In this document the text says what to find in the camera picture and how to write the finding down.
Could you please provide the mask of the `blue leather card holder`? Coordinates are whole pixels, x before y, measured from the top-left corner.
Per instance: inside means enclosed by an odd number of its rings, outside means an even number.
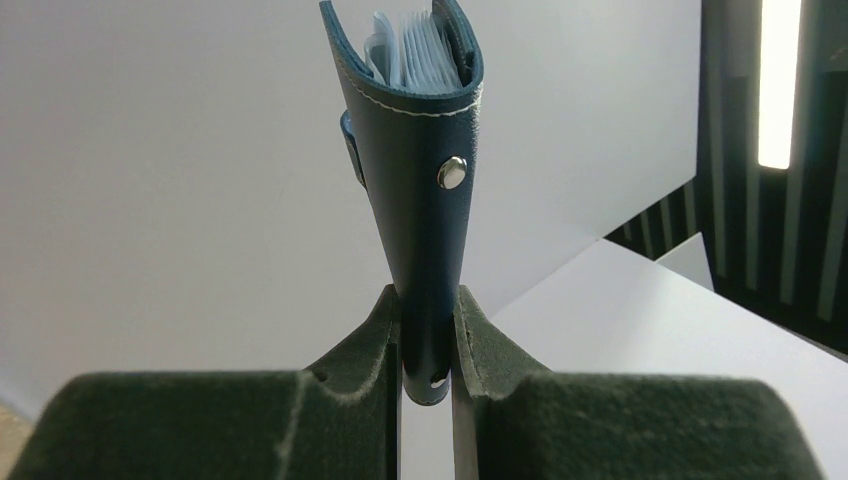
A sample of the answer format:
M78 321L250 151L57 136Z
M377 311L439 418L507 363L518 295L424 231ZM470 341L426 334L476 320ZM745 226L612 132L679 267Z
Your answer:
M346 108L340 125L365 188L401 311L404 386L421 405L446 395L452 315L468 227L484 75L458 3L436 1L435 25L458 88L391 86L354 50L333 5L319 5Z

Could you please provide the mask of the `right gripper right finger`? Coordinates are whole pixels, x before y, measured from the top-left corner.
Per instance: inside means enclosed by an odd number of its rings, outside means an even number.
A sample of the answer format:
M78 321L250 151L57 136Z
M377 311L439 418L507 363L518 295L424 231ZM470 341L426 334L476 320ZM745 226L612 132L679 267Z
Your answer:
M767 384L561 373L492 324L461 287L453 313L459 479L819 479Z

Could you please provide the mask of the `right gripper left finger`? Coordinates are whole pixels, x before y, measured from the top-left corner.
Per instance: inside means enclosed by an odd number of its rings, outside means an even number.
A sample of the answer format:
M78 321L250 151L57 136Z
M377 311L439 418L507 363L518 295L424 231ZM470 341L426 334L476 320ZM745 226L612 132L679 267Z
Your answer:
M99 372L48 403L14 479L396 479L398 301L302 370Z

